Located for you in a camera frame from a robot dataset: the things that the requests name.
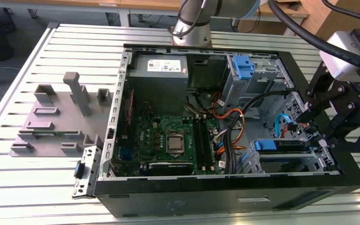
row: slotted aluminum surface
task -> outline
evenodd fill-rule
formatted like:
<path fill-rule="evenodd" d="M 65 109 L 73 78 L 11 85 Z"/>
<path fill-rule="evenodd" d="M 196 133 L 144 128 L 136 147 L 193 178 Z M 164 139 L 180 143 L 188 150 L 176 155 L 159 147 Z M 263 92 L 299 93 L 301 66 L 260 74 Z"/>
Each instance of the slotted aluminum surface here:
<path fill-rule="evenodd" d="M 0 224 L 360 224 L 360 189 L 297 211 L 116 219 L 93 200 L 72 200 L 77 158 L 12 158 L 11 144 L 35 102 L 40 83 L 56 91 L 65 71 L 80 73 L 89 92 L 116 89 L 124 43 L 169 45 L 163 29 L 61 24 L 47 29 L 23 70 L 0 102 Z M 213 47 L 289 51 L 308 80 L 320 62 L 319 51 L 297 37 L 212 32 Z M 353 131 L 351 139 L 360 134 Z M 360 165 L 360 154 L 355 154 Z"/>

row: green motherboard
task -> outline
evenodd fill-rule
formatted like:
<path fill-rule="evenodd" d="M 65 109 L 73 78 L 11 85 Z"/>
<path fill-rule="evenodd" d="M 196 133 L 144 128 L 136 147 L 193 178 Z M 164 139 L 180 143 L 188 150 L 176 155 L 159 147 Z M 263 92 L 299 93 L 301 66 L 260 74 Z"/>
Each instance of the green motherboard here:
<path fill-rule="evenodd" d="M 132 162 L 172 162 L 192 163 L 195 175 L 209 175 L 220 172 L 217 162 L 213 157 L 212 139 L 213 133 L 217 131 L 217 122 L 215 119 L 204 119 L 204 134 L 199 136 L 199 130 L 195 129 L 196 118 L 184 116 L 143 116 L 133 121 L 133 145 L 129 149 L 123 150 L 124 160 Z M 205 153 L 197 146 L 205 141 Z M 169 154 L 167 151 L 172 148 L 181 148 L 184 152 Z M 140 175 L 137 171 L 128 172 L 129 176 Z"/>

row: ram slot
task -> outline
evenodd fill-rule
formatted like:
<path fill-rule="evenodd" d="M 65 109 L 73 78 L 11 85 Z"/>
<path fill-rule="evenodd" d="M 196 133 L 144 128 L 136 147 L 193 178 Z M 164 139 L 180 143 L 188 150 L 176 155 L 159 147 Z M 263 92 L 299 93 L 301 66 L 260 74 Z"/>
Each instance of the ram slot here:
<path fill-rule="evenodd" d="M 209 170 L 212 166 L 212 153 L 209 145 L 209 133 L 207 129 L 205 119 L 201 119 L 199 122 L 199 133 L 200 133 L 200 142 L 204 153 L 204 166 Z"/>
<path fill-rule="evenodd" d="M 199 169 L 204 166 L 204 151 L 201 147 L 201 136 L 200 136 L 200 118 L 193 118 L 193 143 L 195 143 L 195 151 L 196 151 L 196 166 Z"/>

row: white label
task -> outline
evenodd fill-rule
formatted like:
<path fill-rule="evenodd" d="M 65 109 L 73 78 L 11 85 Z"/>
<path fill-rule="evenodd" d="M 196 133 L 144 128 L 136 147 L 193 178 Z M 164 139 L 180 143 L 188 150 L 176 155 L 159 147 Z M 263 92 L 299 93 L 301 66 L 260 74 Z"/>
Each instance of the white label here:
<path fill-rule="evenodd" d="M 224 161 L 219 161 L 219 167 L 225 168 L 225 162 Z"/>
<path fill-rule="evenodd" d="M 219 104 L 220 106 L 224 106 L 224 101 L 221 101 L 220 99 L 217 99 L 217 104 Z"/>
<path fill-rule="evenodd" d="M 116 4 L 105 4 L 105 3 L 99 3 L 100 6 L 111 6 L 111 7 L 116 7 Z"/>
<path fill-rule="evenodd" d="M 148 72 L 181 72 L 181 61 L 148 60 Z"/>

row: power supply label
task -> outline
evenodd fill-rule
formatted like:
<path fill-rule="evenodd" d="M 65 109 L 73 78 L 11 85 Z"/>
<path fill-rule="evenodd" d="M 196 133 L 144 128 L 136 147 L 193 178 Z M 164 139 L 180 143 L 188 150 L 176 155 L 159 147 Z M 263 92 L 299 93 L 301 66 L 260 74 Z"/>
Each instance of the power supply label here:
<path fill-rule="evenodd" d="M 148 72 L 181 72 L 181 61 L 148 60 Z"/>

